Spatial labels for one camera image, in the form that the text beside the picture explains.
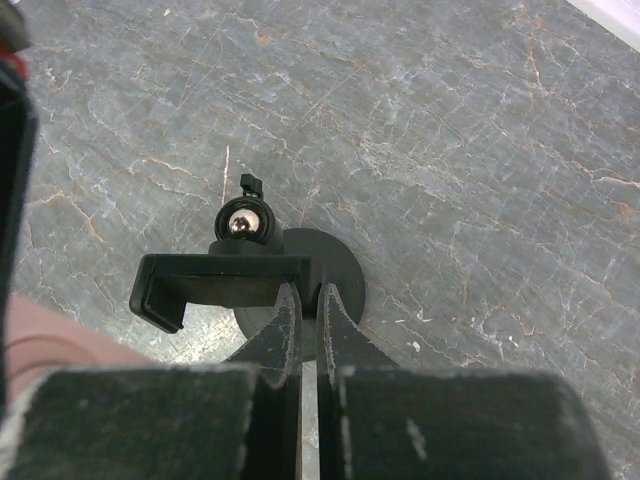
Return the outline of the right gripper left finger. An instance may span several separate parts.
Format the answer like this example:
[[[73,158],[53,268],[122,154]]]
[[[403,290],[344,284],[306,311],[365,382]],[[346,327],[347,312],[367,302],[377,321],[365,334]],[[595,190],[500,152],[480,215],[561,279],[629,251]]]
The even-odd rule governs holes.
[[[283,285],[273,320],[217,364],[66,367],[8,404],[5,479],[297,479],[300,311]]]

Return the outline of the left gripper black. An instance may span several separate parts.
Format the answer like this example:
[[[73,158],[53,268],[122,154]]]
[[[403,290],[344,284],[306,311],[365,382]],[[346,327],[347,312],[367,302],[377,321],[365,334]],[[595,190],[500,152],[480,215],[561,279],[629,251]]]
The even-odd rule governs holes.
[[[5,320],[34,154],[38,118],[25,80],[21,52],[31,47],[24,16],[12,1],[1,0],[1,319]]]

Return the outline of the black phone stand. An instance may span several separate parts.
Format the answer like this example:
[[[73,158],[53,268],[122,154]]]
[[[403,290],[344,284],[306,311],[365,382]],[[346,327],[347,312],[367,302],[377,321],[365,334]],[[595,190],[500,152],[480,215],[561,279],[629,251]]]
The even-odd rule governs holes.
[[[245,173],[242,194],[227,201],[215,223],[215,241],[205,254],[142,257],[130,310],[156,328],[175,334],[187,305],[234,312],[247,338],[271,319],[281,284],[293,283],[303,314],[303,357],[314,357],[315,318],[321,287],[335,285],[347,314],[359,322],[366,304],[363,270],[351,249],[312,228],[284,229],[264,199],[263,185]]]

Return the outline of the phone with pink case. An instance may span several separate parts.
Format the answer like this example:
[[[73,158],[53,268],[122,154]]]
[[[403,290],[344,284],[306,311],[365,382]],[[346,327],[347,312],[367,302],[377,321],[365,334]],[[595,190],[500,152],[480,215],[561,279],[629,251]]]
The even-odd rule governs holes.
[[[20,296],[12,296],[8,302],[4,356],[8,404],[46,370],[155,364],[131,348]]]

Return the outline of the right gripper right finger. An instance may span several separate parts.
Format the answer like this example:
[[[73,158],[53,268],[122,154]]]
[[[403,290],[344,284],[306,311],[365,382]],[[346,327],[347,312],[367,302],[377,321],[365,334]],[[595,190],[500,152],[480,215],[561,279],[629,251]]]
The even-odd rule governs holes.
[[[586,408],[536,370],[402,367],[349,318],[332,284],[317,317],[324,479],[607,479]]]

